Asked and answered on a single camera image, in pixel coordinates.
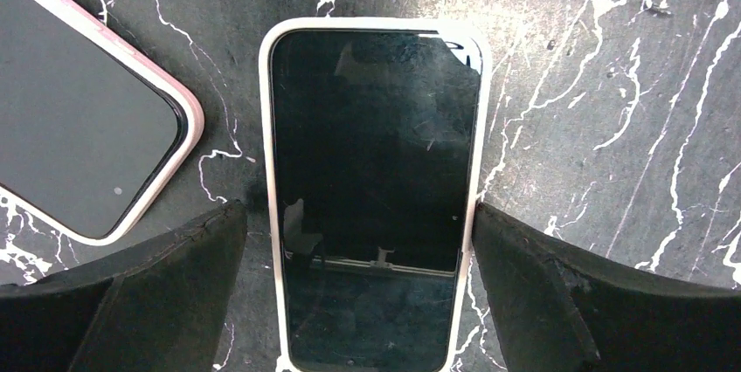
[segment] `white phone frame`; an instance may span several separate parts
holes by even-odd
[[[159,173],[135,201],[134,205],[131,206],[124,218],[103,238],[81,236],[33,204],[26,202],[22,197],[14,195],[10,190],[0,185],[0,196],[7,198],[10,205],[20,207],[32,216],[49,224],[55,230],[64,233],[69,238],[86,245],[109,245],[131,230],[147,208],[154,202],[167,181],[175,174],[175,171],[183,163],[185,157],[196,146],[198,139],[200,139],[204,131],[204,112],[196,97],[185,86],[172,78],[172,76],[137,51],[133,46],[126,43],[126,41],[87,13],[87,11],[82,9],[73,0],[34,1],[52,13],[56,18],[98,45],[132,72],[168,94],[183,109],[183,117],[187,121],[188,129],[185,132],[183,142],[173,152],[169,160],[164,163]]]
[[[461,264],[457,272],[457,285],[453,318],[451,321],[450,341],[448,342],[446,361],[439,370],[448,370],[455,357],[458,331],[461,321],[461,307],[466,290],[467,266],[471,260],[473,246],[471,230],[474,222],[474,210],[478,196],[479,173],[481,171],[481,152],[488,111],[488,97],[491,86],[491,50],[487,38],[476,28],[461,22],[447,20],[425,20],[387,17],[304,17],[284,21],[275,25],[262,41],[260,46],[260,111],[262,113],[262,135],[265,148],[265,167],[267,175],[267,199],[270,211],[270,235],[273,244],[273,270],[275,293],[278,305],[278,324],[280,335],[280,357],[276,360],[275,371],[304,372],[290,360],[287,339],[286,299],[283,292],[282,256],[280,254],[280,231],[278,223],[278,203],[275,190],[275,167],[273,152],[273,100],[271,94],[270,60],[275,43],[290,31],[306,29],[347,29],[347,30],[389,30],[389,31],[437,31],[465,34],[474,41],[481,52],[481,89],[479,92],[478,111],[475,122],[474,150],[471,155],[470,177],[464,222]]]

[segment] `phone bezel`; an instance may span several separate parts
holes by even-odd
[[[103,238],[89,238],[65,227],[59,221],[44,213],[21,196],[0,185],[0,195],[8,198],[11,205],[27,211],[32,216],[49,224],[55,230],[64,233],[70,239],[85,245],[110,245],[134,227],[147,208],[154,202],[167,181],[175,174],[185,157],[196,146],[204,131],[204,112],[196,97],[180,82],[172,78],[162,68],[149,60],[133,46],[108,29],[103,23],[91,16],[73,0],[34,0],[56,18],[69,25],[78,33],[92,41],[105,53],[124,65],[129,71],[147,82],[159,92],[166,94],[167,99],[174,101],[182,110],[177,112],[178,123],[185,126],[183,139],[158,167],[159,170],[142,190],[137,198],[122,214],[118,224]]]
[[[273,95],[271,86],[270,65],[274,45],[286,34],[298,30],[380,30],[380,31],[437,31],[465,33],[481,52],[481,87],[479,91],[478,111],[476,115],[474,146],[471,154],[470,175],[464,222],[463,241],[461,243],[461,261],[456,272],[456,288],[453,318],[450,328],[446,361],[439,370],[448,370],[453,364],[456,343],[461,321],[461,307],[467,283],[467,266],[471,260],[471,230],[474,222],[474,209],[478,197],[479,174],[481,171],[481,153],[483,150],[484,131],[488,112],[489,89],[491,86],[491,51],[487,38],[469,24],[449,20],[426,20],[417,18],[388,17],[303,17],[294,18],[275,25],[262,41],[260,46],[260,112],[262,114],[263,146],[267,176],[267,198],[270,212],[270,235],[273,247],[273,270],[275,292],[278,306],[278,324],[280,336],[280,357],[276,360],[275,371],[298,369],[290,359],[287,339],[286,300],[283,292],[282,256],[280,253],[280,229],[278,222],[278,204],[275,189],[274,144],[273,144]]]

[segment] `table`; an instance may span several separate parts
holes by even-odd
[[[28,283],[177,227],[226,199],[250,236],[214,370],[278,356],[257,54],[321,0],[75,0],[200,99],[202,141],[142,221],[109,247],[0,210],[0,279]],[[741,283],[741,0],[335,0],[331,16],[450,17],[478,26],[495,75],[481,171],[487,202],[620,263]],[[476,263],[455,371],[503,370]]]

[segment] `pink phone frame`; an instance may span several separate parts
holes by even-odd
[[[133,46],[126,43],[126,41],[113,33],[95,17],[88,14],[87,11],[83,10],[73,0],[34,1],[74,30],[90,39],[131,71],[151,83],[151,85],[167,93],[183,109],[183,116],[188,122],[188,129],[182,144],[177,147],[169,160],[164,163],[162,169],[134,202],[134,205],[130,207],[123,219],[104,238],[96,239],[81,236],[44,213],[40,208],[26,202],[22,197],[14,195],[10,190],[0,185],[0,196],[8,199],[10,205],[15,205],[27,211],[30,215],[44,221],[53,229],[66,234],[69,238],[86,245],[109,245],[134,227],[147,208],[154,202],[167,181],[175,174],[185,157],[196,146],[204,130],[204,112],[196,97],[185,86],[172,78],[172,76],[137,51]]]

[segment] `phone screen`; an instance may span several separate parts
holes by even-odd
[[[103,238],[183,140],[181,109],[34,0],[0,4],[0,184]]]
[[[437,32],[291,31],[270,71],[291,361],[439,370],[481,51]]]

